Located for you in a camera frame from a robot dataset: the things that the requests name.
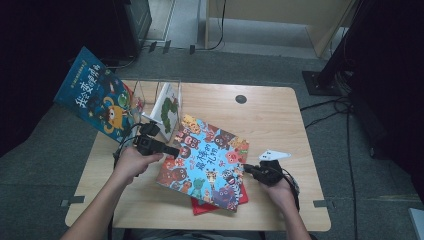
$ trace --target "blue book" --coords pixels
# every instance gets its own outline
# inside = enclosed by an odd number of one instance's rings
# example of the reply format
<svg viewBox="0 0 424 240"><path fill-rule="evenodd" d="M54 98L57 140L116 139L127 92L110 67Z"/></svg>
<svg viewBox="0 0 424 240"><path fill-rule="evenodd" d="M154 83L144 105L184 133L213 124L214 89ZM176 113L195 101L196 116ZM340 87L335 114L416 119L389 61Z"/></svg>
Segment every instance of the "blue book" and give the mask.
<svg viewBox="0 0 424 240"><path fill-rule="evenodd" d="M111 70L83 47L54 102L120 142L139 120L143 103Z"/></svg>
<svg viewBox="0 0 424 240"><path fill-rule="evenodd" d="M174 144L181 146L180 154L165 159L156 182L201 203L235 212L243 195L242 164L249 142L186 114Z"/></svg>

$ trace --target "red book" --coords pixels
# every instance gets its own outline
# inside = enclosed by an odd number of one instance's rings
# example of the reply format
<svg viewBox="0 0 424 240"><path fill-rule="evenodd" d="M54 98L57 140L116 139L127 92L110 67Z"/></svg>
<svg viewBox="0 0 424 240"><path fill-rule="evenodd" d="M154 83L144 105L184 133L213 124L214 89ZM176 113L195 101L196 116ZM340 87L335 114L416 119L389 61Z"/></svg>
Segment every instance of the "red book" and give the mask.
<svg viewBox="0 0 424 240"><path fill-rule="evenodd" d="M208 204L206 202L203 202L203 204L200 204L197 198L190 198L190 199L191 199L191 205L193 206L194 215L199 215L202 213L207 213L207 212L211 212L211 211L219 209L219 207ZM249 198L247 197L246 189L244 188L244 185L242 184L239 204L247 203L248 201L249 201Z"/></svg>

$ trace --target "person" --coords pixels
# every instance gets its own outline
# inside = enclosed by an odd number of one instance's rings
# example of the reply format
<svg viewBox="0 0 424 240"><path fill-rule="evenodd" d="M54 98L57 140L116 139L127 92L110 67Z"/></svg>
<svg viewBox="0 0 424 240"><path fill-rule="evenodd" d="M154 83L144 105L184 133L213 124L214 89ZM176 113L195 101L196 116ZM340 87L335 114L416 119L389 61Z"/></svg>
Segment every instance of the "person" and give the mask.
<svg viewBox="0 0 424 240"><path fill-rule="evenodd" d="M135 148L127 147L105 185L61 239L102 239L126 186L162 157L162 153L142 156ZM284 215L287 239L311 239L287 181L282 179L273 187L260 184Z"/></svg>

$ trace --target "colorful book cover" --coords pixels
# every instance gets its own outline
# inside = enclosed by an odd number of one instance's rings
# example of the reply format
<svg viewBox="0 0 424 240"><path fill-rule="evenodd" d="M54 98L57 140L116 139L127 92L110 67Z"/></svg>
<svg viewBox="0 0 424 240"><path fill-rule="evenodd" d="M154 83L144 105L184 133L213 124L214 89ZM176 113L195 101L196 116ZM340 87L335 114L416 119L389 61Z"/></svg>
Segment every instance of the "colorful book cover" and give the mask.
<svg viewBox="0 0 424 240"><path fill-rule="evenodd" d="M208 212L212 212L217 209L220 209L219 207L215 205L205 203L204 201L198 200L196 198L190 198L190 200L191 200L191 206L193 207L194 215L208 213ZM248 201L249 201L249 198L247 196L246 189L244 188L244 185L242 184L239 205L243 203L247 203Z"/></svg>
<svg viewBox="0 0 424 240"><path fill-rule="evenodd" d="M219 208L236 211L243 183L246 139L185 115L174 140L177 159L165 159L156 181Z"/></svg>
<svg viewBox="0 0 424 240"><path fill-rule="evenodd" d="M178 121L178 96L176 89L170 83L164 83L150 114L150 118L162 123L157 126L167 142L171 140Z"/></svg>
<svg viewBox="0 0 424 240"><path fill-rule="evenodd" d="M143 110L135 97L113 72L83 47L75 59L54 101L120 142Z"/></svg>

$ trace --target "gray carpet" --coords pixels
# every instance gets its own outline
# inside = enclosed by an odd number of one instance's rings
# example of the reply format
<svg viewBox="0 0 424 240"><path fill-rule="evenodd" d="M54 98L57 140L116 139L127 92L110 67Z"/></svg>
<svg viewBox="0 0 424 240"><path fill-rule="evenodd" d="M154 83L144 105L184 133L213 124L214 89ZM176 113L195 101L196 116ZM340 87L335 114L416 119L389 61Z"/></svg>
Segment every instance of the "gray carpet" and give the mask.
<svg viewBox="0 0 424 240"><path fill-rule="evenodd" d="M142 52L117 74L123 79L180 79L263 86L296 91L300 107L334 97L309 96L301 71L320 71L320 60L171 49ZM334 112L333 106L302 112L305 125ZM354 204L348 162L346 115L338 114L307 129L332 228L318 239L354 239ZM349 117L359 239L416 239L408 208L424 209L410 177L390 160L369 157L368 140L355 115ZM57 239L67 229L60 207L78 184L96 131L53 106L31 137L0 159L0 239ZM115 231L115 238L122 232ZM267 232L268 239L285 239Z"/></svg>

